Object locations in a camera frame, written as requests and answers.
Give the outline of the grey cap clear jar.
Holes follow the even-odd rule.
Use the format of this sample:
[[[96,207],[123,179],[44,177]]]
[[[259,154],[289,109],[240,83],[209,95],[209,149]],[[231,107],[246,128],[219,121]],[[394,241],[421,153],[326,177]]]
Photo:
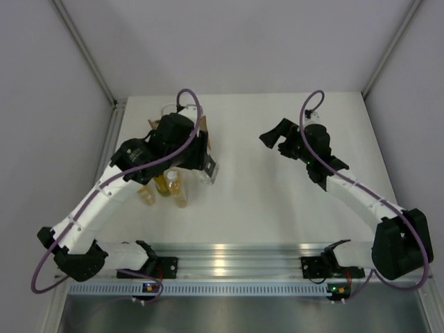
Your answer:
[[[198,179],[206,185],[213,185],[219,172],[219,165],[208,162],[203,170],[197,172]]]

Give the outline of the burlap watermelon canvas bag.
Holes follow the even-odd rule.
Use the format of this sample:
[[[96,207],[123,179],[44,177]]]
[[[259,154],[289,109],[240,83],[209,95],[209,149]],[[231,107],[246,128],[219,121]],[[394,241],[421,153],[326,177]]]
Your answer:
[[[161,160],[166,160],[168,158],[176,157],[178,154],[183,152],[188,145],[192,142],[194,137],[196,136],[197,132],[199,130],[205,131],[208,134],[208,141],[209,141],[209,133],[207,130],[207,124],[206,124],[206,118],[205,115],[203,115],[203,109],[199,104],[187,104],[187,105],[181,105],[181,104],[175,104],[174,105],[175,111],[170,113],[161,113],[161,117],[157,120],[156,124],[158,125],[160,122],[160,119],[167,114],[171,113],[178,113],[181,114],[189,119],[191,119],[194,122],[194,130],[191,133],[189,139],[176,151],[172,152],[171,154],[161,157]],[[147,153],[149,157],[153,158],[156,157],[155,153],[152,153],[150,148],[148,147],[148,139],[152,133],[152,130],[155,130],[155,128],[151,128],[151,130],[148,132],[148,134],[140,139],[141,147],[143,152]],[[211,148],[207,144],[207,152],[210,152]]]

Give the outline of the white cap amber bottle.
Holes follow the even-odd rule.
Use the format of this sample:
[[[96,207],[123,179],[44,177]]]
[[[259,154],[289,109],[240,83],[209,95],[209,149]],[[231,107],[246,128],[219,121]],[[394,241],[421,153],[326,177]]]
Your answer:
[[[153,193],[149,185],[144,185],[143,187],[141,187],[137,191],[137,194],[140,200],[142,200],[145,205],[152,206],[155,204],[155,194]]]
[[[187,206],[187,194],[180,173],[178,171],[170,170],[167,171],[165,178],[167,188],[173,196],[176,205],[180,208],[185,208]]]

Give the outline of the red cap yellow bottle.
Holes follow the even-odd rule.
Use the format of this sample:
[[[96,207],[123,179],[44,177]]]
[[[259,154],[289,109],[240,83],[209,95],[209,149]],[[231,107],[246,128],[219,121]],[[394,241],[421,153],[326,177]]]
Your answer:
[[[158,177],[154,177],[155,187],[157,189],[157,192],[159,195],[163,197],[168,197],[171,195],[171,192],[169,191],[167,181],[163,175],[160,175]]]

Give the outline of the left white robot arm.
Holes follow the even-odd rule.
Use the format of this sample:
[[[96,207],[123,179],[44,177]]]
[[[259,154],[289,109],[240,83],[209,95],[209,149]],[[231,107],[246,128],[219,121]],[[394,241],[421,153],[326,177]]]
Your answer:
[[[209,133],[190,118],[171,113],[145,138],[124,141],[99,181],[67,218],[37,234],[58,268],[77,282],[101,271],[134,271],[147,278],[157,255],[145,241],[110,243],[97,240],[117,208],[165,171],[204,171],[210,163]]]

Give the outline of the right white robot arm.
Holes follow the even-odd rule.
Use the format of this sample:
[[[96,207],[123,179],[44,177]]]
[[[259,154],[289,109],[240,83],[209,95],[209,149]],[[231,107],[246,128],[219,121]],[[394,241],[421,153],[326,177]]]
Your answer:
[[[340,275],[349,267],[375,269],[393,281],[434,260],[427,218],[418,209],[406,210],[365,189],[350,167],[332,154],[325,126],[300,127],[283,119],[260,135],[267,148],[301,160],[309,179],[347,205],[372,231],[372,241],[340,240],[325,248],[323,268]]]

